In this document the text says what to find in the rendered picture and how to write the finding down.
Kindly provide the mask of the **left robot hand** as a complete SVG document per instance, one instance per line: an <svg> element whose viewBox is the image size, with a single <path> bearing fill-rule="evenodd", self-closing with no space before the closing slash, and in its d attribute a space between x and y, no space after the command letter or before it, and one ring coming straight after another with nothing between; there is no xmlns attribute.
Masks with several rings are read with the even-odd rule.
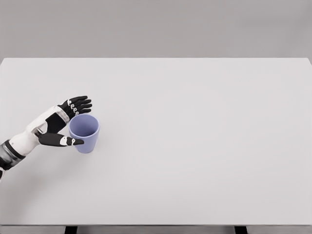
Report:
<svg viewBox="0 0 312 234"><path fill-rule="evenodd" d="M72 118L89 113L91 107L91 100L87 96L73 97L51 107L26 127L27 140L34 146L41 144L65 147L84 144L81 139L64 136L59 132Z"/></svg>

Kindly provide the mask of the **lavender plastic cup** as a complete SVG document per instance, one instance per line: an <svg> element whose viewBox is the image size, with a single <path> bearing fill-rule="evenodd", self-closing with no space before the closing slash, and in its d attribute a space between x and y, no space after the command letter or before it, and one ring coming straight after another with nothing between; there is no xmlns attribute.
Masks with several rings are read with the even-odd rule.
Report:
<svg viewBox="0 0 312 234"><path fill-rule="evenodd" d="M93 151L100 130L97 118L89 114L77 115L70 120L68 128L72 138L84 141L83 144L75 145L80 153L87 154Z"/></svg>

